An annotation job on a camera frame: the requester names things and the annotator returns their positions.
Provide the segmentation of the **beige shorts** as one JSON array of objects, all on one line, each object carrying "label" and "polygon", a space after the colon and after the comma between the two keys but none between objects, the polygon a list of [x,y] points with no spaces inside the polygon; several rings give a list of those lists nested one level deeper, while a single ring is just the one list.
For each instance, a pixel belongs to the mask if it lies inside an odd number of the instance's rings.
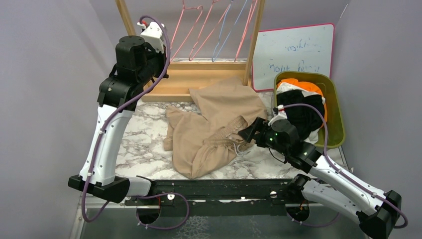
[{"label": "beige shorts", "polygon": [[172,152],[174,169],[195,179],[226,166],[251,147],[238,132],[256,118],[265,119],[267,109],[258,94],[237,77],[189,92],[200,113],[167,107],[163,147]]}]

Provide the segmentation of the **wooden clothes rack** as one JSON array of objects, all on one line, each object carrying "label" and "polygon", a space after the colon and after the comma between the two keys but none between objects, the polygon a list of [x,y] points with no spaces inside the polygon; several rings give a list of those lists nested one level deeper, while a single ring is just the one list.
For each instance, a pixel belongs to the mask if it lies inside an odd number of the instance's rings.
[{"label": "wooden clothes rack", "polygon": [[251,86],[252,62],[261,24],[265,1],[256,1],[247,23],[255,17],[253,32],[246,62],[234,61],[174,61],[165,70],[168,80],[150,81],[144,86],[151,92],[146,94],[147,102],[190,102],[189,89],[201,89],[230,77],[239,77],[243,85]]}]

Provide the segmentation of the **olive green plastic bin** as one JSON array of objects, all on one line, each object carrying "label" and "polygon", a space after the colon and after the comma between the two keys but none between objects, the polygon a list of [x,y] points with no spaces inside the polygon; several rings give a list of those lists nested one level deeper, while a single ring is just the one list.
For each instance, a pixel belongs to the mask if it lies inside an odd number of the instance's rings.
[{"label": "olive green plastic bin", "polygon": [[287,78],[295,78],[300,82],[310,82],[320,88],[326,99],[327,107],[327,148],[340,147],[345,141],[345,129],[334,82],[329,77],[319,73],[284,71],[277,74],[274,79],[274,86]]}]

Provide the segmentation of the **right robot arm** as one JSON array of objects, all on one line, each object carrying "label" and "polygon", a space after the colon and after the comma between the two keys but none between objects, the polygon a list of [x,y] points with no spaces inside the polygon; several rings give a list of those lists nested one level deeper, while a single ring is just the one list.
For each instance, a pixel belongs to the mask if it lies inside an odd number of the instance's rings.
[{"label": "right robot arm", "polygon": [[320,203],[359,224],[372,239],[389,237],[400,216],[400,194],[378,189],[338,166],[313,144],[301,140],[287,119],[268,122],[257,118],[238,134],[246,142],[253,140],[258,147],[281,153],[287,163],[304,172],[289,184],[287,196],[292,202]]}]

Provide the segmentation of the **pink framed whiteboard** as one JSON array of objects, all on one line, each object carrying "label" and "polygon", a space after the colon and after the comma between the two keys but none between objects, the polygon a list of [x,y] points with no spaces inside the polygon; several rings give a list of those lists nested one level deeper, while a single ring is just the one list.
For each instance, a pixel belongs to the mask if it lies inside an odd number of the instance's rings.
[{"label": "pink framed whiteboard", "polygon": [[284,71],[331,76],[335,26],[314,24],[258,32],[251,66],[251,85],[257,91],[273,88]]}]

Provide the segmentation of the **pink hanger of black shorts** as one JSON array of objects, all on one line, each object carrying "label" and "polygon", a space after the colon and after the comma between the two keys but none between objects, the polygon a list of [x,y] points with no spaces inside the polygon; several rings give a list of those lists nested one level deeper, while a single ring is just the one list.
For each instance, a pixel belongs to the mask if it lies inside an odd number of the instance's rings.
[{"label": "pink hanger of black shorts", "polygon": [[214,31],[216,30],[216,27],[222,22],[223,18],[226,16],[226,14],[228,13],[228,11],[230,10],[230,8],[232,6],[232,1],[226,0],[227,6],[225,7],[224,11],[221,12],[219,19],[217,20],[216,24],[214,25],[214,27],[209,32],[206,32],[205,28],[206,28],[207,24],[209,23],[209,21],[211,19],[211,14],[214,12],[214,9],[215,9],[214,6],[216,4],[218,4],[219,2],[223,2],[223,1],[222,0],[212,0],[211,1],[210,7],[209,7],[209,9],[206,13],[206,16],[205,16],[205,18],[202,22],[201,28],[200,28],[199,33],[197,35],[196,41],[193,44],[191,51],[189,53],[188,61],[191,62],[195,59],[197,54],[203,48],[203,46],[208,41],[208,39],[212,36]]}]

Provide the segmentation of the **blue wire hanger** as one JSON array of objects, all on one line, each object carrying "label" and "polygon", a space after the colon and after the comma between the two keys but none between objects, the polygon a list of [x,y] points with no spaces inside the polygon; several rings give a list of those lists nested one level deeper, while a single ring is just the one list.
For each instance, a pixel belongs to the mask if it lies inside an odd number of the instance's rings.
[{"label": "blue wire hanger", "polygon": [[232,0],[230,10],[223,18],[222,22],[217,26],[217,39],[211,55],[212,62],[216,62],[223,58],[232,58],[234,61],[250,5],[251,0]]}]

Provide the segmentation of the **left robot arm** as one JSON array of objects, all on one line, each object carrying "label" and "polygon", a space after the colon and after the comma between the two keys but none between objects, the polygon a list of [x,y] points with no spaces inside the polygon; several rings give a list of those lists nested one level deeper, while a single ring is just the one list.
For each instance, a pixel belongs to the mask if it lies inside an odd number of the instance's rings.
[{"label": "left robot arm", "polygon": [[124,36],[115,47],[116,63],[100,84],[96,132],[81,171],[71,176],[68,186],[103,200],[119,203],[137,196],[144,204],[156,200],[151,181],[142,177],[119,177],[116,159],[126,126],[138,100],[167,78],[170,64],[166,36]]}]

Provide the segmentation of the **black shorts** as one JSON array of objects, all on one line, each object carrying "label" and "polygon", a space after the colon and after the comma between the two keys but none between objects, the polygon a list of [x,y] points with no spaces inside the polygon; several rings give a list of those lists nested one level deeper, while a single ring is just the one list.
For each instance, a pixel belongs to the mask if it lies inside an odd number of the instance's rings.
[{"label": "black shorts", "polygon": [[[319,111],[319,114],[325,116],[325,108],[322,95],[313,94],[304,96],[305,91],[290,90],[277,94],[278,105],[307,104]],[[290,107],[286,109],[289,122],[294,125],[298,131],[300,139],[305,140],[309,135],[318,131],[323,126],[323,121],[313,109],[304,106]]]}]

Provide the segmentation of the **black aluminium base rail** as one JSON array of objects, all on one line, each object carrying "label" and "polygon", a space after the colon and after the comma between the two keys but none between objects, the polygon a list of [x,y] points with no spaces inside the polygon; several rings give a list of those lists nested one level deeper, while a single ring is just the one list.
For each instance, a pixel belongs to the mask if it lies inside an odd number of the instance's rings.
[{"label": "black aluminium base rail", "polygon": [[126,197],[141,201],[152,200],[156,196],[163,197],[165,193],[172,195],[179,193],[187,200],[199,201],[258,200],[277,205],[308,200],[352,217],[356,217],[361,211],[355,200],[302,174],[291,181],[282,179],[154,181],[140,176],[135,178],[116,176],[112,183],[105,186],[101,183],[86,183],[80,176],[72,176],[68,185],[114,203],[120,203]]}]

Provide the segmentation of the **pink wire hanger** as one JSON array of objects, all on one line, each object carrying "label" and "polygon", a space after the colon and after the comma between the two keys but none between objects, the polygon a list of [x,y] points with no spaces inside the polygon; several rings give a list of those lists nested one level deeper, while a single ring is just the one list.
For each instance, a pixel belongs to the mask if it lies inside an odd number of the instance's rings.
[{"label": "pink wire hanger", "polygon": [[235,58],[234,58],[235,62],[237,61],[238,56],[240,54],[240,51],[242,49],[242,46],[243,46],[247,31],[248,31],[248,28],[249,28],[249,25],[251,23],[252,17],[254,15],[254,12],[255,12],[255,9],[256,9],[256,6],[257,6],[257,2],[258,2],[258,0],[252,0],[251,1],[251,5],[250,5],[249,12],[248,12],[247,20],[246,20],[246,23],[245,23],[245,26],[244,26],[244,30],[243,30],[243,33],[242,33],[242,37],[240,39],[238,49],[237,49],[237,52],[236,52],[236,55],[235,55]]}]

